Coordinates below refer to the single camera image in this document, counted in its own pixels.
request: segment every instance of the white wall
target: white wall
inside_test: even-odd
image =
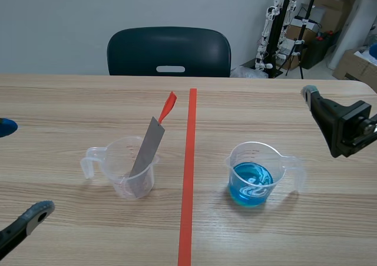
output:
[[[272,0],[0,0],[0,72],[108,74],[111,36],[149,26],[220,31],[230,41],[235,67],[254,58],[271,4]]]

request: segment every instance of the red tape line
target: red tape line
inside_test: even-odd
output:
[[[190,89],[188,104],[186,152],[184,156],[181,228],[179,233],[178,266],[191,266],[193,233],[194,157],[197,89]]]

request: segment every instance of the black chair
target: black chair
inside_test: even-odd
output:
[[[229,77],[231,51],[217,31],[187,27],[122,30],[108,43],[110,75]],[[184,72],[159,72],[179,66]]]

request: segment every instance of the blue liquid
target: blue liquid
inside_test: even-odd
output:
[[[256,163],[245,162],[235,166],[234,171],[245,181],[254,185],[270,185],[273,179],[269,171]],[[273,187],[258,188],[242,182],[233,173],[229,183],[230,196],[244,206],[256,206],[266,201]]]

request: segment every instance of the plastic measuring cup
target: plastic measuring cup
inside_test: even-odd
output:
[[[229,191],[244,206],[264,203],[288,171],[295,173],[295,188],[301,190],[306,172],[296,157],[281,155],[273,147],[260,142],[237,145],[226,159],[230,170]]]
[[[98,162],[103,174],[123,198],[141,198],[154,185],[153,166],[160,158],[156,155],[149,166],[139,174],[129,177],[143,138],[132,136],[112,142],[107,147],[92,147],[80,161],[87,179],[94,177],[94,162]]]

